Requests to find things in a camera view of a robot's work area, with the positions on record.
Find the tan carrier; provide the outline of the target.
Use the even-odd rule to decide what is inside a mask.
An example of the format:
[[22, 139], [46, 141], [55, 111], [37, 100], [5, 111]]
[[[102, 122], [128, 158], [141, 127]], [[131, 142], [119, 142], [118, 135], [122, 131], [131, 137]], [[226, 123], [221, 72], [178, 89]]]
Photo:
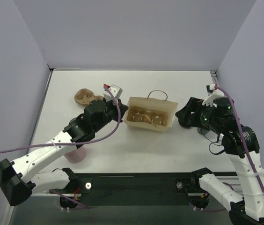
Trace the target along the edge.
[[168, 121], [168, 113], [132, 106], [129, 109], [127, 121], [148, 123], [154, 125], [155, 127], [158, 125], [166, 126]]

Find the beige paper bag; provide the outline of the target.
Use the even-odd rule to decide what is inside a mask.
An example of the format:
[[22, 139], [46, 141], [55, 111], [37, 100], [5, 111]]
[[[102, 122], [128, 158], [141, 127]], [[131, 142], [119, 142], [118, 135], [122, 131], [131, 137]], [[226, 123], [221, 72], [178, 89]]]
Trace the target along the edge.
[[164, 133], [169, 128], [172, 127], [172, 124], [174, 121], [174, 115], [177, 112], [178, 103], [173, 102], [173, 101], [169, 101], [167, 93], [162, 91], [162, 90], [159, 90], [159, 92], [161, 92], [165, 95], [165, 97], [162, 99], [151, 97], [151, 94], [153, 92], [155, 92], [155, 91], [153, 90], [153, 91], [149, 92], [147, 97], [130, 97], [129, 101], [127, 103], [127, 106], [129, 107], [129, 109], [132, 106], [137, 106], [137, 107], [142, 107], [142, 108], [146, 108], [149, 110], [158, 110], [158, 111], [166, 112], [166, 113], [168, 113], [167, 125], [166, 126], [158, 125], [155, 127], [154, 125], [148, 124], [148, 123], [127, 121], [127, 115], [129, 112], [129, 109], [128, 109], [128, 111], [125, 113], [125, 116], [123, 118], [123, 122], [127, 126], [133, 127], [133, 128], [146, 129], [146, 130], [159, 132], [159, 133]]

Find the brown cardboard cup carrier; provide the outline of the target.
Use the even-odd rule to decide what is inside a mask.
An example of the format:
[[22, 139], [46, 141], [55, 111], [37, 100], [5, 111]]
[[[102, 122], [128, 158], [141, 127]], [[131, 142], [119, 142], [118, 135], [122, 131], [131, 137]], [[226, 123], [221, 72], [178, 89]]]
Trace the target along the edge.
[[74, 96], [74, 100], [77, 104], [81, 106], [88, 106], [91, 101], [94, 100], [103, 100], [103, 96], [95, 95], [89, 89], [80, 89]]

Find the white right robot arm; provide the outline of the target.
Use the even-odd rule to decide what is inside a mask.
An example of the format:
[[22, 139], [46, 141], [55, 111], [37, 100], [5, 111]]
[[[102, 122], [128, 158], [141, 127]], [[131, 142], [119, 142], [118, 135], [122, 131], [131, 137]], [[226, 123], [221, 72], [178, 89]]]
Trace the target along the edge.
[[234, 103], [227, 97], [215, 98], [210, 106], [191, 97], [176, 112], [184, 128], [199, 128], [217, 135], [219, 145], [232, 162], [242, 194], [238, 194], [207, 168], [194, 171], [190, 187], [204, 190], [224, 206], [234, 225], [264, 225], [264, 169], [255, 132], [240, 124]]

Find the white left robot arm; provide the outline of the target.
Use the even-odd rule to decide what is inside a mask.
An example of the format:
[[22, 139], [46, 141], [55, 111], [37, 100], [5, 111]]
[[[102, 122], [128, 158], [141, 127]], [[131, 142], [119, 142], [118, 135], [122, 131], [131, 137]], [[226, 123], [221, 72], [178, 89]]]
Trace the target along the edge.
[[41, 173], [46, 166], [95, 138], [111, 121], [120, 123], [128, 106], [118, 101], [94, 100], [82, 114], [72, 119], [48, 143], [27, 155], [0, 162], [0, 188], [11, 206], [26, 201], [32, 194], [60, 189], [71, 193], [78, 184], [77, 175], [69, 168]]

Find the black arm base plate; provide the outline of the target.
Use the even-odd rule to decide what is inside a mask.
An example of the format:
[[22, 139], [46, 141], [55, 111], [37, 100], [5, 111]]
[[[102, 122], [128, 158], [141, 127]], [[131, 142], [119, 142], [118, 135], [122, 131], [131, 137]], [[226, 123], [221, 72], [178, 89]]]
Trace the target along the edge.
[[206, 208], [210, 195], [190, 173], [77, 173], [63, 194], [87, 206], [182, 206]]

